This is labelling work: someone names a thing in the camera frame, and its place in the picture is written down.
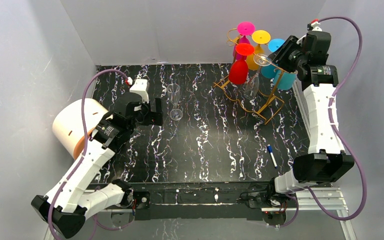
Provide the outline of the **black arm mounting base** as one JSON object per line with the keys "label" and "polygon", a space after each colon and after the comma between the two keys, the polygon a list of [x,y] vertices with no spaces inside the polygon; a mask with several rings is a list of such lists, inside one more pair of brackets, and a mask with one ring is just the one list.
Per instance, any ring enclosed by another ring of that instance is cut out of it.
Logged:
{"label": "black arm mounting base", "polygon": [[269,181],[132,182],[137,221],[159,219],[286,220],[296,203]]}

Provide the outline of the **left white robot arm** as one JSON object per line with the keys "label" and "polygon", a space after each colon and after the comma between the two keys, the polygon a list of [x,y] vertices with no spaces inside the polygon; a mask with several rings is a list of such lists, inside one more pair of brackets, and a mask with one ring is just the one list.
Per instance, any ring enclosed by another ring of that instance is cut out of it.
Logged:
{"label": "left white robot arm", "polygon": [[126,92],[120,105],[107,110],[92,98],[80,99],[64,108],[55,118],[52,130],[74,158],[61,180],[46,194],[31,201],[41,219],[55,233],[69,239],[86,220],[115,205],[134,207],[134,190],[126,181],[116,179],[93,193],[86,189],[127,143],[138,126],[163,124],[162,100],[146,102],[138,93]]}

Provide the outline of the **clear champagne flute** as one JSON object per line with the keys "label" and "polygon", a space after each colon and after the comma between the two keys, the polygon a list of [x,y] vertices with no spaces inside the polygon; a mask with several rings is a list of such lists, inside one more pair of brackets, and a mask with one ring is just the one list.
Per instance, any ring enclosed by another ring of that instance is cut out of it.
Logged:
{"label": "clear champagne flute", "polygon": [[261,72],[261,68],[270,66],[272,63],[270,58],[263,53],[255,54],[253,57],[253,61],[257,65],[257,70],[255,74],[247,82],[244,89],[244,97],[249,100],[256,98],[257,93],[259,91],[259,86],[260,86],[259,73]]}
{"label": "clear champagne flute", "polygon": [[174,121],[179,121],[183,117],[183,112],[179,108],[179,102],[181,97],[181,88],[178,84],[172,83],[167,86],[167,96],[172,104],[172,110],[169,116]]}

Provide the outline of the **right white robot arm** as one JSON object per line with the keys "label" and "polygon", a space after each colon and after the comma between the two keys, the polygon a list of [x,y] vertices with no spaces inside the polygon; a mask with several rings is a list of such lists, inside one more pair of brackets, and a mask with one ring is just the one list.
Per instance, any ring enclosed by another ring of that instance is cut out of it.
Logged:
{"label": "right white robot arm", "polygon": [[288,172],[273,180],[285,194],[317,184],[334,183],[354,166],[333,127],[337,127],[333,93],[339,84],[337,68],[327,64],[331,34],[310,30],[299,40],[291,35],[269,58],[278,67],[296,73],[308,108],[308,153],[293,160]]}

